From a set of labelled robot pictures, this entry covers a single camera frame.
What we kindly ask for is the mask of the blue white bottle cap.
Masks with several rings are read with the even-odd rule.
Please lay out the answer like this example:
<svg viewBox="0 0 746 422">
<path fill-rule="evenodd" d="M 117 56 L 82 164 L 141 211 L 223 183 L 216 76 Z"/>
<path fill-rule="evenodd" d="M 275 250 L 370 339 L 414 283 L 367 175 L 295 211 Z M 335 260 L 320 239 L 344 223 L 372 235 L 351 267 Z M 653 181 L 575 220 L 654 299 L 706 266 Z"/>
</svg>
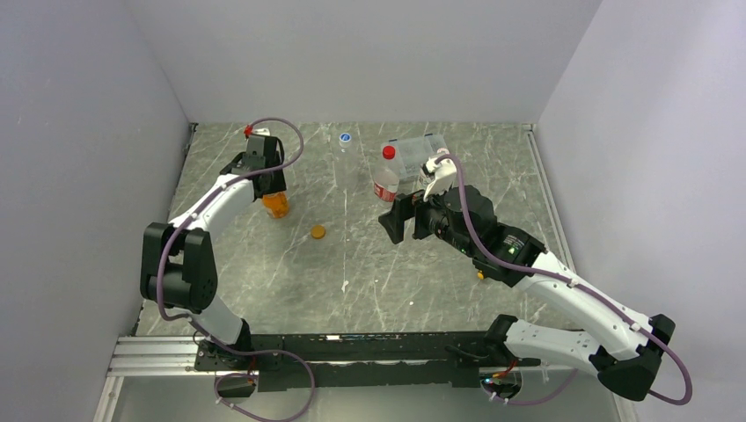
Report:
<svg viewBox="0 0 746 422">
<path fill-rule="evenodd" d="M 349 145 L 352 141 L 352 137 L 349 133 L 342 133 L 339 137 L 339 144 L 342 147 Z"/>
</svg>

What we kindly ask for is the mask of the small red label bottle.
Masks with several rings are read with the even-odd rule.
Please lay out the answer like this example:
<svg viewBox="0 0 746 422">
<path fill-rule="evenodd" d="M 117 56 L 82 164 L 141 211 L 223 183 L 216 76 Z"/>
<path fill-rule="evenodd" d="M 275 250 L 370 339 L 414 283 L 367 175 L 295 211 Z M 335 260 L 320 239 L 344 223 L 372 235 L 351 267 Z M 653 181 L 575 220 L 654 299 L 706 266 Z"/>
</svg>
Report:
<svg viewBox="0 0 746 422">
<path fill-rule="evenodd" d="M 381 152 L 373 173 L 374 194 L 384 202 L 393 202 L 399 189 L 399 174 L 393 168 L 394 158 L 385 160 Z"/>
</svg>

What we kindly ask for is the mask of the clear plastic screw box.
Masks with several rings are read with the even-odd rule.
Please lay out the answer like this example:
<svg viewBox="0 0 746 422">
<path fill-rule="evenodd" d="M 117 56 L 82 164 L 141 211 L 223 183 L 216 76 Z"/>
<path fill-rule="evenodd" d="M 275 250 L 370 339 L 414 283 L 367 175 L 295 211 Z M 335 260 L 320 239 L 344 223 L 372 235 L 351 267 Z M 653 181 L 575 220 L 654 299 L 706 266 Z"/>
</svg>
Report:
<svg viewBox="0 0 746 422">
<path fill-rule="evenodd" d="M 432 133 L 413 138 L 392 139 L 380 145 L 381 149 L 387 146 L 392 146 L 396 150 L 391 166 L 402 181 L 417 178 L 421 166 L 431 156 L 449 149 L 443 135 Z"/>
</svg>

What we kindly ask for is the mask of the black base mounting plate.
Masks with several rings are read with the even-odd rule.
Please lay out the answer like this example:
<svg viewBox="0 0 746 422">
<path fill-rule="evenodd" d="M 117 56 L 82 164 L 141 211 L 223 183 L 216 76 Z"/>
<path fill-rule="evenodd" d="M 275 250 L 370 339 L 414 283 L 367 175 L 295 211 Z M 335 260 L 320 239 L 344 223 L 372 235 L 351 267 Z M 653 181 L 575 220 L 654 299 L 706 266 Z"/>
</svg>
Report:
<svg viewBox="0 0 746 422">
<path fill-rule="evenodd" d="M 202 340 L 198 372 L 249 372 L 260 392 L 308 387 L 447 384 L 477 388 L 491 370 L 535 367 L 485 341 L 483 331 L 365 334 L 255 334 L 258 356 L 239 357 Z"/>
</svg>

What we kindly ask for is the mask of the red bottle cap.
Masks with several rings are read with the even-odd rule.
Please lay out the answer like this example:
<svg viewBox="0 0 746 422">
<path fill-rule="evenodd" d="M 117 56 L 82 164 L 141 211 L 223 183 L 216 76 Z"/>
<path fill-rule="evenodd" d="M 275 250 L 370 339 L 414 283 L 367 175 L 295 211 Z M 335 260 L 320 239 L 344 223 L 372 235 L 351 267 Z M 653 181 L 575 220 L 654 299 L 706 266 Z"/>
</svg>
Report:
<svg viewBox="0 0 746 422">
<path fill-rule="evenodd" d="M 382 149 L 382 157 L 385 160 L 392 160 L 396 156 L 396 148 L 391 145 L 386 145 Z"/>
</svg>

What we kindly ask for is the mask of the orange juice bottle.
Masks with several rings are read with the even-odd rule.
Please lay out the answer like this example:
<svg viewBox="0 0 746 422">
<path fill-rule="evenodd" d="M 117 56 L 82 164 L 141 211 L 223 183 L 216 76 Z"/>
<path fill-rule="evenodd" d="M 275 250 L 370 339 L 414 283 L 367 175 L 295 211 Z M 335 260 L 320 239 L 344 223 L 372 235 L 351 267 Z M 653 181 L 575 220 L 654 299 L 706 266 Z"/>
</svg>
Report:
<svg viewBox="0 0 746 422">
<path fill-rule="evenodd" d="M 268 215 L 274 219 L 281 219 L 289 213 L 289 203 L 284 191 L 265 194 L 261 201 Z"/>
</svg>

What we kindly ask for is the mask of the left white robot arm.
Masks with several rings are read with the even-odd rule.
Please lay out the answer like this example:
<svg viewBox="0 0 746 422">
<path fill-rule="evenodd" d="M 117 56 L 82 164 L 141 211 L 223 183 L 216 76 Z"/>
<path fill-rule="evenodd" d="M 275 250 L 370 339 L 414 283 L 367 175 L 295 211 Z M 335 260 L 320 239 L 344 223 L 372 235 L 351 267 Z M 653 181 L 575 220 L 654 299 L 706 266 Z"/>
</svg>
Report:
<svg viewBox="0 0 746 422">
<path fill-rule="evenodd" d="M 197 202 L 168 223 L 151 223 L 143 234 L 142 297 L 157 305 L 165 321 L 183 319 L 203 333 L 232 369 L 251 361 L 252 334 L 217 294 L 212 242 L 254 201 L 284 194 L 284 158 L 279 138 L 266 131 L 249 134 L 245 150 Z"/>
</svg>

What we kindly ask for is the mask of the aluminium rail frame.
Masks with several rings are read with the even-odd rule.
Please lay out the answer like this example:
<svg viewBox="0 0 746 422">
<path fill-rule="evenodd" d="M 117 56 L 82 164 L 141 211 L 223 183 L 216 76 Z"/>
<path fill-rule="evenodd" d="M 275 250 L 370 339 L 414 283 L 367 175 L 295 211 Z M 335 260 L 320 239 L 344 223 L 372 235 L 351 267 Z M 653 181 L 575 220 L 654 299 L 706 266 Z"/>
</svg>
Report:
<svg viewBox="0 0 746 422">
<path fill-rule="evenodd" d="M 194 368 L 190 337 L 119 338 L 97 421 L 243 421 L 218 404 L 214 374 Z M 480 389 L 446 385 L 320 388 L 302 421 L 635 421 L 631 402 L 577 376 L 553 400 L 535 406 L 490 401 Z"/>
</svg>

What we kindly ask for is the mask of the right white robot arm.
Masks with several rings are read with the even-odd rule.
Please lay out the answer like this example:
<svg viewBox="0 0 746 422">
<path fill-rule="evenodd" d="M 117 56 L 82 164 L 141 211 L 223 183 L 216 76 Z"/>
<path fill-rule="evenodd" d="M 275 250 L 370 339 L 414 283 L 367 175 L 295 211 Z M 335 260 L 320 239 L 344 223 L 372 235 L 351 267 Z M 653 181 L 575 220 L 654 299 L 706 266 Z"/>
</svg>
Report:
<svg viewBox="0 0 746 422">
<path fill-rule="evenodd" d="M 405 223 L 413 238 L 435 236 L 470 258 L 485 278 L 499 281 L 564 311 L 578 331 L 553 329 L 516 316 L 498 315 L 484 337 L 496 365 L 538 359 L 595 376 L 612 393 L 631 401 L 652 394 L 675 323 L 663 314 L 646 316 L 612 300 L 567 268 L 535 237 L 499 222 L 492 201 L 474 186 L 426 200 L 424 192 L 398 195 L 378 217 L 394 244 Z"/>
</svg>

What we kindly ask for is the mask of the orange bottle cap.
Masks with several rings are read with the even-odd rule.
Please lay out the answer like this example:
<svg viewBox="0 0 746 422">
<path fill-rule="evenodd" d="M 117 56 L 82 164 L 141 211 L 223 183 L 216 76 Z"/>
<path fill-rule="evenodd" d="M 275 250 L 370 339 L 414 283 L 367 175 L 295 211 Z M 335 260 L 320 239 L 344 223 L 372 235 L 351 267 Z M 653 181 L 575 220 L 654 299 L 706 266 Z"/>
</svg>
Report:
<svg viewBox="0 0 746 422">
<path fill-rule="evenodd" d="M 311 228 L 310 234 L 314 239 L 321 239 L 325 236 L 326 229 L 323 225 L 315 225 Z"/>
</svg>

